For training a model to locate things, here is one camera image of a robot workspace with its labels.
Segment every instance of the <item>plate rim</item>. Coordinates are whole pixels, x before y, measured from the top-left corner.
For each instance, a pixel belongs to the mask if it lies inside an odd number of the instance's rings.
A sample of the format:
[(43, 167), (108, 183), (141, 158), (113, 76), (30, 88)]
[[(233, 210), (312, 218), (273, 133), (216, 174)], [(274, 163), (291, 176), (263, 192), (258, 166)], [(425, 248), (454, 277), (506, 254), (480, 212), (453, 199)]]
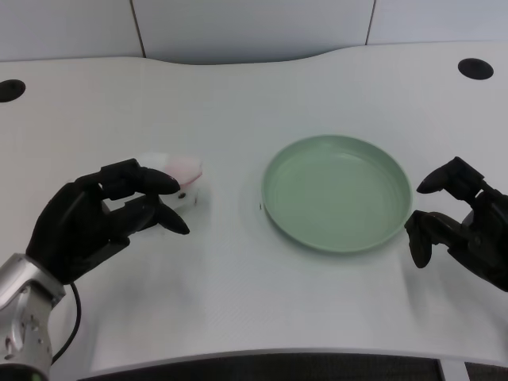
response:
[[(337, 248), (330, 248), (329, 246), (321, 246), (319, 244), (314, 244), (314, 243), (310, 243), (310, 242), (307, 242), (307, 241), (304, 241), (298, 237), (296, 237), (295, 235), (289, 233), (286, 229), (284, 229), (281, 224), (279, 223), (279, 221), (276, 220), (276, 218), (274, 217), (274, 214), (270, 211), (270, 207), (267, 206), (267, 196), (266, 196), (266, 184), (267, 184), (267, 174), (268, 174), (268, 171), (270, 170), (271, 166), (274, 164), (274, 162), (289, 148), (293, 147), (294, 145), (296, 144), (299, 144), (299, 143), (302, 143), (303, 141), (305, 140), (311, 140), (311, 139), (317, 139), (317, 138), (347, 138), (347, 139), (352, 139), (352, 140), (357, 140), (359, 141), (360, 143), (363, 143), (363, 144), (367, 144), (367, 145), (371, 145), (372, 147), (380, 150), (381, 152), (383, 152), (385, 155), (387, 155), (388, 157), (390, 157), (395, 164), (397, 164), (398, 168), (401, 170), (403, 176), (404, 176), (404, 179), (405, 181), (407, 182), (407, 185), (409, 187), (409, 203), (408, 203), (408, 207), (407, 207), (407, 211), (406, 211), (406, 215), (405, 217), (402, 219), (402, 222), (400, 224), (398, 224), (389, 234), (387, 234), (383, 239), (373, 243), (373, 244), (368, 244), (368, 245), (365, 245), (365, 246), (361, 246), (361, 247), (357, 247), (357, 248), (350, 248), (350, 249), (337, 249)], [(357, 137), (351, 137), (349, 135), (340, 135), (340, 134), (337, 134), (337, 135), (334, 135), (334, 134), (324, 134), (324, 135), (313, 135), (313, 136), (310, 136), (310, 137), (304, 137), (302, 139), (298, 139), (296, 141), (294, 141), (293, 143), (289, 143), (287, 146), (285, 146), (284, 148), (280, 149), (274, 156), (273, 158), (270, 160), (270, 162), (268, 163), (268, 165), (265, 167), (264, 169), (264, 173), (263, 173), (263, 182), (262, 182), (262, 185), (261, 185), (261, 198), (263, 200), (263, 206), (264, 206), (264, 210), (267, 212), (269, 218), (276, 224), (277, 228), (282, 230), (286, 235), (288, 235), (289, 237), (291, 237), (293, 240), (301, 243), (301, 244), (304, 244), (305, 246), (309, 247), (309, 248), (315, 248), (317, 250), (320, 250), (320, 251), (323, 251), (323, 252), (333, 252), (333, 253), (337, 253), (337, 254), (349, 254), (349, 253), (355, 253), (355, 252), (363, 252), (363, 251), (367, 251), (367, 250), (370, 250), (372, 248), (376, 248), (386, 242), (388, 242), (391, 238), (393, 238), (396, 234), (398, 234), (403, 226), (406, 224), (407, 222), (407, 219), (409, 218), (409, 216), (411, 215), (411, 212), (413, 210), (413, 187), (411, 185), (411, 181), (410, 181), (410, 178), (409, 176), (407, 175), (406, 171), (404, 170), (403, 166), (400, 165), (400, 163), (392, 156), (390, 155), (390, 153), (386, 152), (384, 149), (378, 147), (376, 144), (373, 144), (371, 143), (370, 141), (366, 141), (366, 140), (363, 140), (363, 139), (359, 139)]]

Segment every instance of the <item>green plate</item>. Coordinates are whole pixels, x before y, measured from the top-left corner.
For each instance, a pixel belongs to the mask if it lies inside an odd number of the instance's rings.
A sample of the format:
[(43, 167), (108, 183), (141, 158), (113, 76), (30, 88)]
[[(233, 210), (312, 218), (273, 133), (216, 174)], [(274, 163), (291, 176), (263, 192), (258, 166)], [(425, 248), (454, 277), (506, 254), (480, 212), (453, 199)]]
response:
[(285, 147), (268, 166), (263, 201), (295, 240), (357, 252), (394, 236), (409, 217), (410, 182), (397, 162), (352, 137), (323, 136)]

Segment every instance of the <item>black cable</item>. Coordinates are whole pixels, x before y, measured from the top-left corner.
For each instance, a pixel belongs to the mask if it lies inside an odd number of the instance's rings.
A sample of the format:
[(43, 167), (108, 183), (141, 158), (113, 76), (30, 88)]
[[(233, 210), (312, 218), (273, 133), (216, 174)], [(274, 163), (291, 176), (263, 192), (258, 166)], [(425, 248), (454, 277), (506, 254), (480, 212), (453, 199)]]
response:
[(71, 283), (71, 289), (74, 293), (74, 298), (76, 299), (76, 321), (74, 323), (74, 328), (72, 329), (71, 335), (63, 347), (53, 356), (53, 361), (51, 362), (52, 365), (65, 353), (65, 351), (67, 351), (67, 348), (69, 348), (69, 345), (71, 345), (71, 342), (74, 340), (76, 334), (78, 333), (79, 324), (81, 323), (81, 299), (79, 298), (79, 292), (74, 282)]

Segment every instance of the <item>black floor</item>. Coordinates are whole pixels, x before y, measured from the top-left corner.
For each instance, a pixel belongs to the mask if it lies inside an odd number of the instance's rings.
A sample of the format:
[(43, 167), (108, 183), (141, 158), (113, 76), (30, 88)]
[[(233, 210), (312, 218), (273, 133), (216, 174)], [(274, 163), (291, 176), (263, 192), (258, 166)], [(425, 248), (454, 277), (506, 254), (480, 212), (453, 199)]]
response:
[[(471, 381), (508, 381), (508, 368), (467, 364)], [(125, 371), (87, 381), (441, 381), (437, 360), (350, 354), (234, 356)]]

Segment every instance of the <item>white wall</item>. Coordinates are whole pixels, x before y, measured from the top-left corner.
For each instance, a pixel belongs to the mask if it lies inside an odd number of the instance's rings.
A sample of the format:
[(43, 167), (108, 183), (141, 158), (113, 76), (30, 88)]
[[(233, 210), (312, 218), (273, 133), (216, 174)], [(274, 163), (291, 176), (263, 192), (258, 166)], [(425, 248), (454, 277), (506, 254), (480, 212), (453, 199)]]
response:
[(363, 45), (374, 0), (135, 0), (148, 58), (293, 60)]
[(508, 0), (377, 0), (369, 44), (508, 40)]
[(0, 61), (142, 56), (129, 0), (0, 0)]
[[(508, 0), (133, 0), (148, 58), (292, 60), (337, 48), (508, 40)], [(142, 56), (129, 0), (0, 0), (0, 61)]]

